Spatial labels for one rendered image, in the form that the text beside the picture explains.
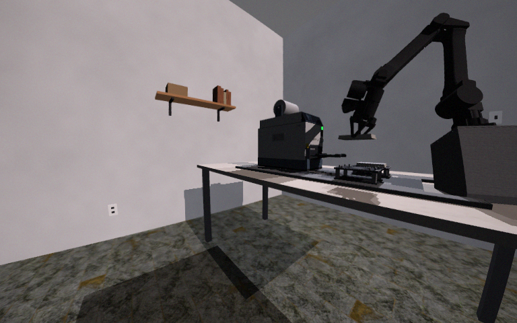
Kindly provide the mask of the white multi-well plate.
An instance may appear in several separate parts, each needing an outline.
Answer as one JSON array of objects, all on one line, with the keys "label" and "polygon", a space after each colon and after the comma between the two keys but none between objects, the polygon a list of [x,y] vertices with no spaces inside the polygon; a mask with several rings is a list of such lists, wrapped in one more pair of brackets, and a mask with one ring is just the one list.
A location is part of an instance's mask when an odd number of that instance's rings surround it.
[{"label": "white multi-well plate", "polygon": [[382,164],[382,163],[370,163],[370,162],[358,162],[356,165],[360,165],[360,166],[368,166],[368,167],[385,167],[387,166],[386,164]]}]

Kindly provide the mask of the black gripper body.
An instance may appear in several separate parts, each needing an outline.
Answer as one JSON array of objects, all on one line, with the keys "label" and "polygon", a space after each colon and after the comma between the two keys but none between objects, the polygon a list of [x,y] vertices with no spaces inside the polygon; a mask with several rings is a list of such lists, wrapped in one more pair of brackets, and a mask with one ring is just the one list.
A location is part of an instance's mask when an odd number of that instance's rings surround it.
[{"label": "black gripper body", "polygon": [[[354,112],[353,116],[351,116],[351,118],[366,120],[367,122],[372,123],[373,125],[376,125],[375,123],[376,123],[377,119],[374,118],[374,115],[376,113],[378,105],[379,104],[377,102],[373,102],[373,104],[371,104],[371,101],[368,100],[368,105],[366,106],[366,109],[364,112],[365,114],[360,113],[360,112]],[[364,118],[364,116],[365,116],[365,118]]]}]

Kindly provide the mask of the white well plate with black square wells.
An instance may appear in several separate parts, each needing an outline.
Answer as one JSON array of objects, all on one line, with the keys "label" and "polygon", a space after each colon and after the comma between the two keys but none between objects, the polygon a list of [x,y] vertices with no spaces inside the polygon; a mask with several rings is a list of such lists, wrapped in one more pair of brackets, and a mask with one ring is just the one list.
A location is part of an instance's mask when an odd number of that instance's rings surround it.
[{"label": "white well plate with black square wells", "polygon": [[[346,139],[346,138],[352,138],[352,139]],[[357,135],[355,138],[363,138],[363,139],[359,139],[359,140],[367,140],[367,139],[373,139],[373,138],[376,139],[376,136],[373,134],[361,134],[361,135]],[[340,139],[340,140],[356,140],[355,138],[351,137],[351,135],[339,135],[338,139]]]}]

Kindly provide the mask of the light grey cylinder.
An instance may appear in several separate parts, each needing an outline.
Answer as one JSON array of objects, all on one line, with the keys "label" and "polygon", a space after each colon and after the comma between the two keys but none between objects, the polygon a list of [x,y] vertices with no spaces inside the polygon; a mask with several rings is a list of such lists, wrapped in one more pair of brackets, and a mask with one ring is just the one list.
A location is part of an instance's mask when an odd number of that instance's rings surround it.
[{"label": "light grey cylinder", "polygon": [[299,108],[297,105],[287,102],[285,100],[278,100],[278,101],[276,101],[276,103],[273,107],[274,114],[275,114],[275,107],[278,105],[281,105],[281,104],[282,104],[282,115],[299,112]]}]

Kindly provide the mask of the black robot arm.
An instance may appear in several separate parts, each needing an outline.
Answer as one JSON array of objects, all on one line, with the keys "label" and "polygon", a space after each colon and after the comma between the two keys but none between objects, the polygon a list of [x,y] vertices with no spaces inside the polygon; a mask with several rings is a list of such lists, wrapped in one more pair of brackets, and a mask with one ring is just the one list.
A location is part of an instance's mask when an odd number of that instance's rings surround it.
[{"label": "black robot arm", "polygon": [[[352,81],[347,97],[356,100],[344,98],[343,113],[354,110],[364,113],[368,100],[371,104],[380,103],[387,83],[433,41],[441,42],[444,47],[444,89],[435,107],[436,114],[453,119],[451,130],[459,126],[495,126],[495,122],[483,118],[480,102],[483,93],[476,87],[476,81],[468,78],[465,34],[469,26],[469,22],[440,13],[401,52],[375,71],[371,81]],[[361,100],[364,96],[366,101]]]}]

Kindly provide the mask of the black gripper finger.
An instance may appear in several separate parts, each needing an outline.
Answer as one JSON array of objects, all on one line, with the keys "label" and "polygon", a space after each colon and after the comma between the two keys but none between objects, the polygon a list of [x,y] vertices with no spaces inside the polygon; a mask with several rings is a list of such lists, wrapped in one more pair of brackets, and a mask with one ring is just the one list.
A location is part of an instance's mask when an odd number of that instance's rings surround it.
[{"label": "black gripper finger", "polygon": [[[357,132],[354,134],[354,123],[359,123],[361,124],[360,128],[357,130]],[[364,121],[364,120],[360,120],[360,119],[356,119],[356,118],[351,118],[350,117],[350,126],[351,126],[351,137],[355,138],[361,131],[362,129],[368,124],[367,121]]]},{"label": "black gripper finger", "polygon": [[[361,124],[358,124],[358,128],[360,128],[360,126],[361,126]],[[369,129],[364,134],[369,133],[375,127],[375,125],[367,124],[366,127],[369,127]]]}]

